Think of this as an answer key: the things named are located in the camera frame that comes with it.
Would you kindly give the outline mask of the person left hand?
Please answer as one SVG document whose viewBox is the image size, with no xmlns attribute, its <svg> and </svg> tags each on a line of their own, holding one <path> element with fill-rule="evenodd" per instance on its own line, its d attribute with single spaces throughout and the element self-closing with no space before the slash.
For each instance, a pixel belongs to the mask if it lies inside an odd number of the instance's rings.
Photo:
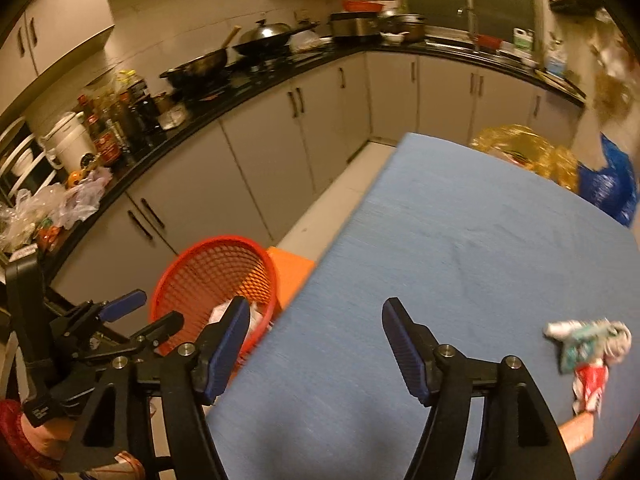
<svg viewBox="0 0 640 480">
<path fill-rule="evenodd" d="M 1 449 L 22 466 L 58 469 L 75 425 L 71 418 L 55 417 L 35 427 L 20 402 L 1 401 Z"/>
</svg>

